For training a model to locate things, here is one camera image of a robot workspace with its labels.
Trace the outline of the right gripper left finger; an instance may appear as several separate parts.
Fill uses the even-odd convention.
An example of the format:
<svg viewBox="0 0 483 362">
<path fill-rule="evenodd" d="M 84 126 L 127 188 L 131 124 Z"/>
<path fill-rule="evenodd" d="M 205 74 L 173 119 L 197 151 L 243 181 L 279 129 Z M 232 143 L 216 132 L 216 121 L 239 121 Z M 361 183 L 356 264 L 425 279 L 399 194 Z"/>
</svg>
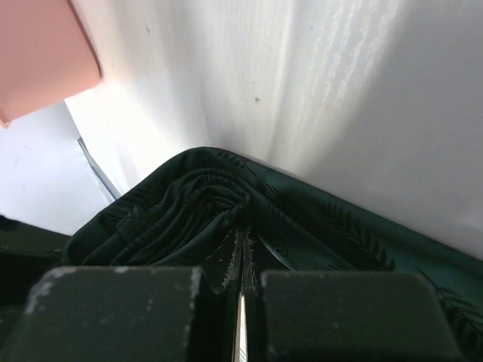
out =
<svg viewBox="0 0 483 362">
<path fill-rule="evenodd" d="M 241 248 L 201 266 L 63 267 L 67 237 L 1 223 L 3 361 L 231 361 Z"/>
</svg>

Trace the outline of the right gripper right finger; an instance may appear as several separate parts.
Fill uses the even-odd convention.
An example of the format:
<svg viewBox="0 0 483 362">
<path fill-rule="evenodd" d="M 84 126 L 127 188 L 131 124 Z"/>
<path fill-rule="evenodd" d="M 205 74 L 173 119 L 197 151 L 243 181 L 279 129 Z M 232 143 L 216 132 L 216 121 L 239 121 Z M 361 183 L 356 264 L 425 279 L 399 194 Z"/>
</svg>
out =
<svg viewBox="0 0 483 362">
<path fill-rule="evenodd" d="M 241 233 L 251 361 L 459 361 L 462 255 L 396 225 Z"/>
</svg>

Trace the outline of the dark green tie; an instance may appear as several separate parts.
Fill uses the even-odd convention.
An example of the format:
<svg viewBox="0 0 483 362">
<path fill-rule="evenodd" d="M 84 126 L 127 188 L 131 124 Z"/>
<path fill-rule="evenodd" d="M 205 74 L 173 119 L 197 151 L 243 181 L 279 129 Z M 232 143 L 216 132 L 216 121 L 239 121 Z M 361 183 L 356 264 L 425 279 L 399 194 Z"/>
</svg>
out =
<svg viewBox="0 0 483 362">
<path fill-rule="evenodd" d="M 241 245 L 255 296 L 269 268 L 417 274 L 464 360 L 482 359 L 481 260 L 224 149 L 166 161 L 81 227 L 62 263 L 202 266 L 221 291 Z"/>
</svg>

